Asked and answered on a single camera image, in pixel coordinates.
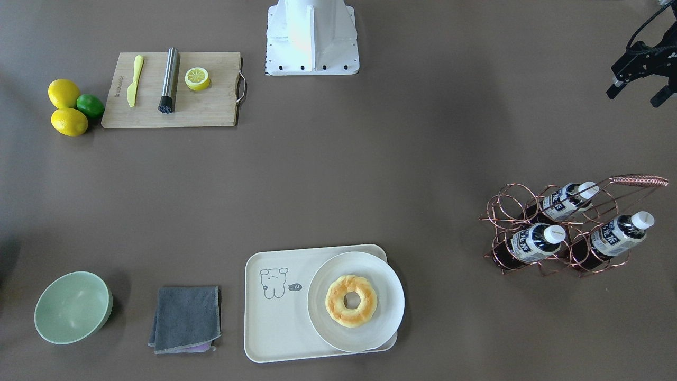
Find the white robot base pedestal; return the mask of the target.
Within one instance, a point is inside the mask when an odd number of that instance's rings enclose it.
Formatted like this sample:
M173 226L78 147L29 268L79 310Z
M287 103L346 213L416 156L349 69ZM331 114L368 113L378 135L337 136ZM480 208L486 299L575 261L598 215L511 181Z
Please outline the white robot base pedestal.
M344 1L278 1L268 8L266 36L266 75L355 75L360 70L355 11Z

